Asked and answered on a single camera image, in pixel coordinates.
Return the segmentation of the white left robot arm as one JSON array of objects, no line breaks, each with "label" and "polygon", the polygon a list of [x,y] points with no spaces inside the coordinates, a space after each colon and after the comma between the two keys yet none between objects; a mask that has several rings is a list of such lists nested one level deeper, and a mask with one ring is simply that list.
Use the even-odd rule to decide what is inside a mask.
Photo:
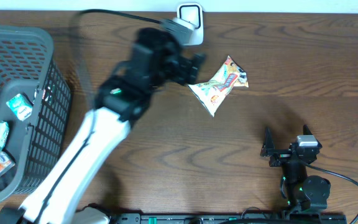
[{"label": "white left robot arm", "polygon": [[60,160],[19,208],[3,207],[0,223],[73,223],[77,206],[110,153],[148,110],[167,81],[194,84],[205,56],[182,56],[197,35],[193,26],[138,32],[129,60],[116,65]]}]

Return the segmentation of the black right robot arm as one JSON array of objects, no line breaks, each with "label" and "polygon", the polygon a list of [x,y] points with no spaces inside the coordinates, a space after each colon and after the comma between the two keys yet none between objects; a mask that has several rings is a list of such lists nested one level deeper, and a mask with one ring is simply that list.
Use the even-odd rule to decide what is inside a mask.
[{"label": "black right robot arm", "polygon": [[276,149],[269,128],[265,129],[260,155],[269,158],[269,166],[282,169],[280,184],[283,198],[292,212],[322,212],[327,209],[331,183],[318,175],[308,175],[306,166],[317,160],[322,148],[309,128],[296,137],[287,149]]}]

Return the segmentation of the teal small snack box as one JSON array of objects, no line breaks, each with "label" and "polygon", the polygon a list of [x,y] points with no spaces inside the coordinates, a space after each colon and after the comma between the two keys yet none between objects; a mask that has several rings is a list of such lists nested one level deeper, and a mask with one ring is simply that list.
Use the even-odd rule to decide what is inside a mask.
[{"label": "teal small snack box", "polygon": [[28,102],[27,98],[20,93],[12,97],[6,104],[20,121],[26,120],[32,114],[32,105]]}]

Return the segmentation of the yellow snack bag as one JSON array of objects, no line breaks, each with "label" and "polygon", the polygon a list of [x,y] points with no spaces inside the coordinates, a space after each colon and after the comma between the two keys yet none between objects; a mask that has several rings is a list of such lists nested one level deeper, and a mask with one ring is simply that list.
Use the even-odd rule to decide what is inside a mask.
[{"label": "yellow snack bag", "polygon": [[249,87],[248,77],[230,55],[207,82],[188,85],[192,93],[214,117],[215,112],[234,87]]}]

